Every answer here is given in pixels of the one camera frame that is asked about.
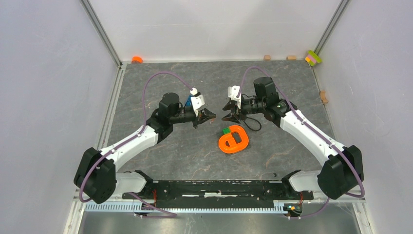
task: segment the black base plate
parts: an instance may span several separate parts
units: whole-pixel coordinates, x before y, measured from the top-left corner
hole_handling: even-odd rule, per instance
[[[143,199],[154,199],[156,190],[156,206],[159,208],[273,208],[274,200],[300,199],[300,193],[288,193],[280,180],[152,181],[145,177],[147,184],[138,195]],[[236,196],[205,197],[205,193]],[[305,200],[314,199],[312,192],[302,194]],[[134,199],[130,194],[123,194],[122,198]]]

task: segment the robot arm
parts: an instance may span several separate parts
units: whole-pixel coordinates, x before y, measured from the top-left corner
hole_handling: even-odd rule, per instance
[[[140,192],[146,184],[145,178],[137,172],[116,173],[119,168],[143,150],[164,140],[172,133],[174,124],[192,122],[197,128],[198,124],[216,117],[208,109],[201,109],[205,101],[195,88],[191,94],[194,96],[189,106],[182,106],[175,93],[164,94],[159,108],[152,113],[146,126],[141,126],[126,138],[99,151],[94,148],[86,150],[74,178],[75,185],[80,188],[92,166],[106,156],[87,179],[84,193],[100,204],[112,195]]]
[[[332,146],[336,146],[352,163],[353,167],[363,180],[363,167],[361,151],[356,146],[345,147],[332,137],[323,133],[312,124],[297,107],[292,104],[295,112],[302,121],[290,109],[284,99],[280,99],[275,84],[270,77],[258,78],[254,81],[255,96],[237,97],[240,87],[228,88],[230,101],[223,110],[230,110],[230,114],[222,120],[240,123],[250,114],[264,114],[265,118],[279,128],[287,131],[303,144],[323,166],[322,170],[303,172],[294,171],[283,178],[283,183],[293,192],[323,191],[329,198],[337,199],[357,185],[357,180],[350,171],[348,165]],[[327,144],[307,126],[313,127],[318,133],[329,139]]]

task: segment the gray work surface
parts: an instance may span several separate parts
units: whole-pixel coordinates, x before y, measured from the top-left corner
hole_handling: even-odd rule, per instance
[[[153,179],[280,179],[297,170],[318,170],[316,158],[294,137],[267,121],[262,114],[253,115],[263,128],[253,132],[245,127],[249,147],[226,155],[218,148],[222,129],[233,123],[222,121],[228,114],[227,88],[240,85],[250,66],[265,69],[302,113],[326,134],[332,136],[327,114],[319,97],[314,73],[305,61],[233,61],[128,64],[123,77],[113,118],[109,144],[136,131],[143,123],[142,91],[145,82],[159,71],[171,71],[195,86],[205,98],[206,107],[217,114],[194,129],[192,123],[175,124],[169,137],[146,149],[127,162],[119,172],[142,170]],[[264,75],[251,70],[243,94],[254,95],[253,81]],[[163,94],[177,93],[185,103],[189,90],[178,79],[160,75],[151,80],[146,90],[147,118],[158,108]],[[248,120],[251,127],[257,125]]]
[[[320,204],[304,204],[310,214]],[[315,217],[288,220],[281,214],[178,214],[174,219],[140,219],[132,213],[85,212],[80,234],[359,234],[353,205],[330,203]]]

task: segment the gray marbled mat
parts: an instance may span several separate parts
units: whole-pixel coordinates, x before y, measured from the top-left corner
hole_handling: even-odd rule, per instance
[[[240,85],[250,66],[265,69],[303,114],[326,134],[332,136],[326,111],[319,98],[313,71],[305,61],[234,61],[129,64],[126,67],[114,115],[109,144],[126,137],[143,122],[141,96],[148,78],[159,71],[172,71],[195,86],[206,100],[207,108],[217,114],[213,122],[192,127],[192,123],[174,125],[172,134],[126,163],[119,171],[142,170],[153,179],[277,179],[296,169],[317,170],[315,157],[287,132],[254,115],[263,129],[253,132],[242,125],[250,138],[249,147],[233,155],[218,148],[222,129],[232,123],[221,121],[228,112],[227,88]],[[247,76],[243,94],[253,95],[253,80],[262,77],[257,70]],[[176,78],[160,75],[152,79],[146,91],[148,116],[157,108],[162,95],[177,93],[182,103],[188,89]]]

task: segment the green block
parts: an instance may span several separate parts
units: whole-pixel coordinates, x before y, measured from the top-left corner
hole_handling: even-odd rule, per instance
[[[228,134],[228,133],[231,132],[231,131],[229,130],[229,128],[224,128],[224,129],[222,129],[222,131],[224,132],[224,134]]]

